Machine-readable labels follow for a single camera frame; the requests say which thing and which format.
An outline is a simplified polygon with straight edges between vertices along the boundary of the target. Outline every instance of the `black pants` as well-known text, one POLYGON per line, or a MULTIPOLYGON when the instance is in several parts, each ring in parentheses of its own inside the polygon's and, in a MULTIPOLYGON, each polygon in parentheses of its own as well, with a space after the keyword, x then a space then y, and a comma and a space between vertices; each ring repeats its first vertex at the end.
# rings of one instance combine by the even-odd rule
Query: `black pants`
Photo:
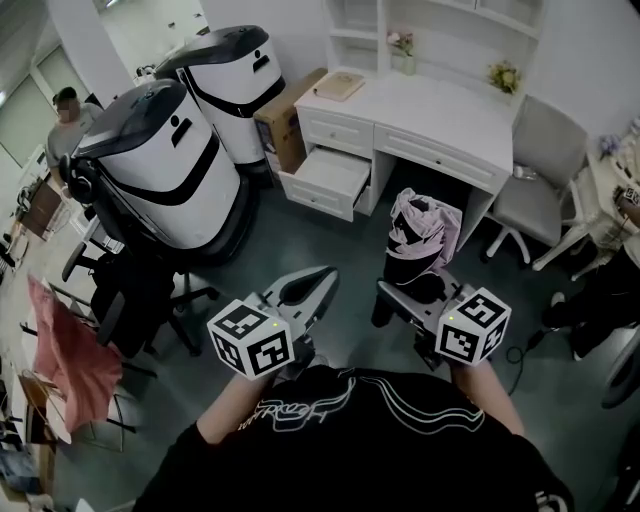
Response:
POLYGON ((624 248, 596 271, 584 290, 542 315, 546 327, 573 327, 569 342, 580 357, 614 329, 640 321, 640 268, 624 248))

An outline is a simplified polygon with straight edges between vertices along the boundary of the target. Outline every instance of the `desk leg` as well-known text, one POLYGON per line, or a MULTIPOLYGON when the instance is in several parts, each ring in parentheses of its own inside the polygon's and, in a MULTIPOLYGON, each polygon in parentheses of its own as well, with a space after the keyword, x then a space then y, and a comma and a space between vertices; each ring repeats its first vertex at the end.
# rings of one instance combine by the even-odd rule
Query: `desk leg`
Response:
POLYGON ((467 243, 467 240, 469 240, 471 234, 489 211, 495 199, 496 196, 489 194, 489 192, 475 187, 471 189, 469 200, 467 201, 467 208, 462 216, 462 229, 460 230, 460 238, 458 238, 458 251, 467 243))
POLYGON ((396 160, 395 156, 388 153, 383 153, 382 151, 373 152, 370 184, 362 193, 354 211, 369 216, 373 213, 380 196, 382 196, 382 191, 391 177, 391 172, 396 166, 396 160))
POLYGON ((562 237, 558 245, 553 247, 547 254, 538 258, 533 262, 533 270, 540 271, 547 266, 548 263, 560 256, 564 251, 569 249, 573 244, 582 240, 589 233, 589 225, 582 224, 572 227, 567 234, 562 237))

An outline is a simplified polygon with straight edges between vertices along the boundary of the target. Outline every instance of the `pink cloth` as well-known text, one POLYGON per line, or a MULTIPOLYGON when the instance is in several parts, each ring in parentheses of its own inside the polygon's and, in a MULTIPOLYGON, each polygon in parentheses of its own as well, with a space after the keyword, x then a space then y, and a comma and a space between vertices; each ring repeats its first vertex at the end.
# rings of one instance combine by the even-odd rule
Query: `pink cloth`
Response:
POLYGON ((115 348, 103 347, 54 293, 29 276, 29 295, 36 313, 38 349, 33 370, 60 389, 67 408, 67 431, 92 420, 105 420, 122 362, 115 348))

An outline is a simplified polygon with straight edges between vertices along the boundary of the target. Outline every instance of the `white desk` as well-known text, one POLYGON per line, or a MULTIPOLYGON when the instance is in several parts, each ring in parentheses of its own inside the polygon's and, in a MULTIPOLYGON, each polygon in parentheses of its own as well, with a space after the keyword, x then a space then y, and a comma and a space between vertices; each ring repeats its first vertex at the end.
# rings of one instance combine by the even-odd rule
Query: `white desk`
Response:
MULTIPOLYGON (((534 262, 535 270, 542 270, 547 264, 567 249, 589 236, 600 249, 617 251, 624 240, 638 233, 632 222, 625 222, 615 203, 613 193, 617 187, 627 187, 628 182, 616 172, 609 159, 600 160, 596 150, 587 151, 589 165, 576 177, 575 183, 580 198, 581 218, 565 233, 560 242, 549 252, 534 262)), ((606 263, 608 259, 597 258, 583 271, 575 274, 575 281, 586 271, 606 263)))
POLYGON ((352 211, 344 201, 338 205, 334 190, 280 173, 289 199, 345 220, 353 219, 353 211, 373 212, 400 157, 472 186, 460 248, 512 173, 507 108, 449 82, 393 72, 368 78, 345 102, 319 98, 312 88, 296 108, 307 153, 320 145, 372 162, 370 181, 352 211))

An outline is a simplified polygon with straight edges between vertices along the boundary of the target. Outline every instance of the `cardboard box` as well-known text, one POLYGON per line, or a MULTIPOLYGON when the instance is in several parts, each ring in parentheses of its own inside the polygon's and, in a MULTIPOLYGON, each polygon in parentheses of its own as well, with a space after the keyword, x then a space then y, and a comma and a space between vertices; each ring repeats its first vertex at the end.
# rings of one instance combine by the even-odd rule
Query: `cardboard box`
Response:
POLYGON ((253 115, 274 180, 280 181, 280 171, 295 173, 307 157, 294 103, 326 74, 325 68, 316 69, 253 115))

